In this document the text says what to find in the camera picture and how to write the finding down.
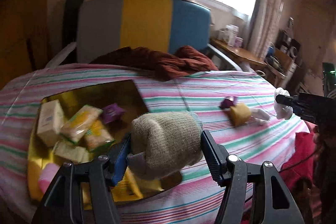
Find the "knit beanie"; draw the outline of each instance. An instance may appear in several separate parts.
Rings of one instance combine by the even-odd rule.
[[[130,170],[159,179],[199,162],[203,124],[193,112],[147,113],[132,121]]]

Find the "white box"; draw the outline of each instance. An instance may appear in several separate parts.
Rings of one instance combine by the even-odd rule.
[[[58,100],[41,105],[37,126],[37,136],[48,147],[53,147],[59,140],[59,132],[64,124],[64,113]]]

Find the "person's hand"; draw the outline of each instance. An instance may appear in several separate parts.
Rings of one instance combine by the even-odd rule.
[[[336,153],[336,134],[323,132],[320,133],[318,127],[316,126],[314,129],[314,137],[313,142],[315,143],[315,151],[314,155],[314,184],[320,188],[323,184],[324,176],[325,176],[325,167],[327,164],[334,164],[330,161],[330,154]]]
[[[316,144],[316,159],[318,159],[319,155],[322,153],[324,145],[328,146],[331,149],[336,149],[335,133],[332,134],[329,132],[323,132],[323,134],[320,134],[317,126],[314,127],[313,132],[315,133],[313,137],[313,142]]]

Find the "purple candy wrapper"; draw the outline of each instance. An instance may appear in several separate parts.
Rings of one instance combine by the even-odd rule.
[[[236,103],[237,103],[237,100],[238,100],[237,96],[228,96],[228,97],[225,97],[224,100],[219,105],[219,107],[221,109],[226,109],[226,108],[229,108],[231,106],[235,106]]]
[[[120,119],[120,117],[126,112],[125,109],[119,107],[116,103],[108,105],[103,108],[103,122],[109,123]]]

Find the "blue object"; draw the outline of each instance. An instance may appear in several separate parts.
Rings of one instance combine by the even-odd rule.
[[[184,45],[201,50],[210,38],[210,10],[185,0],[173,0],[173,15],[170,30],[170,54]]]
[[[274,47],[274,45],[273,45],[273,46],[269,45],[269,46],[268,46],[268,52],[267,52],[267,54],[266,54],[266,57],[268,57],[268,56],[270,56],[270,55],[274,55],[274,54],[275,54],[275,47]]]
[[[125,175],[127,168],[127,155],[131,149],[131,133],[128,133],[122,142],[113,145],[108,153],[110,157],[109,172],[110,186],[115,187]]]

